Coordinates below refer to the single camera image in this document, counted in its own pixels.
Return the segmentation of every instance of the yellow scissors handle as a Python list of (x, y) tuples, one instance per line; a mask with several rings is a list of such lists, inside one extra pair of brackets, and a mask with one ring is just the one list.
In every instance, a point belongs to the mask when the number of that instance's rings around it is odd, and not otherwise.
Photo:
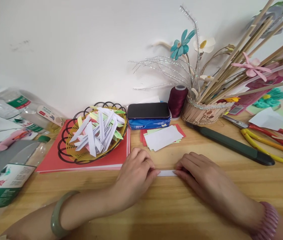
[(256, 139), (259, 142), (265, 143), (265, 144), (267, 144), (269, 146), (272, 146), (274, 148), (277, 148), (277, 149), (283, 151), (283, 146), (282, 145), (279, 145), (279, 144), (273, 143), (273, 142), (271, 142), (269, 140), (266, 140), (264, 138), (261, 138), (261, 137), (257, 136), (256, 134), (252, 133), (247, 128), (241, 129), (241, 133), (244, 136), (244, 138), (249, 142), (249, 144), (252, 145), (255, 149), (257, 149), (258, 151), (263, 152), (263, 153), (269, 155), (275, 161), (283, 163), (283, 158), (278, 157), (278, 156), (273, 155), (273, 154), (270, 154), (269, 152), (266, 152), (263, 148), (261, 148), (258, 144), (256, 144), (256, 142), (252, 138)]

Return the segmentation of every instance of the wooden table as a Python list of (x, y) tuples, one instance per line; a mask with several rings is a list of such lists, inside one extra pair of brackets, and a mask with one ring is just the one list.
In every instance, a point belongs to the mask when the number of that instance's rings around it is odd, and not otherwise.
[[(247, 120), (245, 112), (236, 117)], [(181, 120), (186, 137), (157, 152), (150, 152), (159, 169), (173, 169), (184, 153), (204, 154), (224, 169), (239, 188), (257, 201), (272, 203), (283, 215), (283, 164), (262, 166), (199, 135)], [(239, 129), (225, 120), (209, 128), (248, 144)], [(131, 147), (143, 147), (139, 131), (131, 132)], [(265, 147), (283, 157), (281, 151)], [(102, 188), (113, 183), (117, 171), (34, 174), (0, 219), (0, 233), (28, 213), (58, 200), (66, 192)], [(143, 198), (119, 214), (87, 222), (67, 239), (250, 239), (215, 214), (178, 177), (158, 177)]]

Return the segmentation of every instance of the green bangle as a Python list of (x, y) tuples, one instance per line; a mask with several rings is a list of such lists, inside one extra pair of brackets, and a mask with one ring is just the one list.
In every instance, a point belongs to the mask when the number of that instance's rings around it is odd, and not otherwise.
[(79, 193), (79, 191), (71, 191), (63, 195), (57, 202), (51, 216), (51, 221), (50, 221), (50, 227), (53, 232), (53, 234), (58, 238), (61, 239), (65, 236), (67, 236), (70, 231), (63, 229), (63, 227), (60, 224), (60, 219), (59, 219), (59, 212), (61, 209), (62, 204), (64, 201), (69, 198), (70, 196), (73, 196), (75, 194)]

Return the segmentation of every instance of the blue tissue box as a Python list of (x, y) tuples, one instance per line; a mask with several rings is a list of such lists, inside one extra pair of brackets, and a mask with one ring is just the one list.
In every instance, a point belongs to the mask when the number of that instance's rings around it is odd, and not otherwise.
[(129, 126), (132, 130), (153, 129), (168, 127), (171, 118), (168, 119), (130, 119)]

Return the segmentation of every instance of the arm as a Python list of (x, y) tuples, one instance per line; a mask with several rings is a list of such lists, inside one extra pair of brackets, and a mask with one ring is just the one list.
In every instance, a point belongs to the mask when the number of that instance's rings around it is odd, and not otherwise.
[[(250, 233), (256, 233), (264, 217), (264, 206), (244, 195), (226, 173), (203, 155), (185, 154), (175, 173), (216, 212)], [(275, 240), (283, 240), (283, 217), (279, 217)]]
[[(86, 221), (123, 211), (147, 191), (159, 170), (145, 150), (134, 148), (116, 182), (107, 188), (87, 191), (68, 198), (60, 209), (60, 223), (72, 230)], [(9, 227), (2, 235), (10, 240), (56, 239), (50, 228), (50, 220), (56, 203), (40, 208)]]

